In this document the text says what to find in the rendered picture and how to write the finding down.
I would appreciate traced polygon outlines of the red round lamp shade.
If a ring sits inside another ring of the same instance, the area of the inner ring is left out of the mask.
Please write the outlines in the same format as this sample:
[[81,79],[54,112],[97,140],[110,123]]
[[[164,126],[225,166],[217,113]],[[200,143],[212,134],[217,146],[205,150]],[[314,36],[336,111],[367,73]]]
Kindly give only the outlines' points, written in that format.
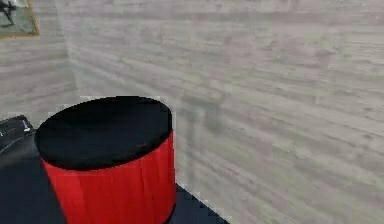
[[34,137],[68,224],[166,224],[176,207],[171,109],[98,98],[46,119]]

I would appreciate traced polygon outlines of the black table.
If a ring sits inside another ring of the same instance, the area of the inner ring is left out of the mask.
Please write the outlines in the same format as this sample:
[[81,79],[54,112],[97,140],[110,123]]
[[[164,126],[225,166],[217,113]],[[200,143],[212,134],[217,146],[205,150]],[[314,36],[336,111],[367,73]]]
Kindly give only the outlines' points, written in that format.
[[[0,224],[67,224],[23,115],[0,120]],[[230,224],[181,186],[166,224]]]

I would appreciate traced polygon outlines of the gold framed wall picture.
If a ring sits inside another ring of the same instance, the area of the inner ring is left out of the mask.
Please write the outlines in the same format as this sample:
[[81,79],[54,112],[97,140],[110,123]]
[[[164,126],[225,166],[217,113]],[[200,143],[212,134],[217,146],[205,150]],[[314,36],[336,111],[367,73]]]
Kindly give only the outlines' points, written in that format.
[[0,39],[38,35],[30,0],[0,0]]

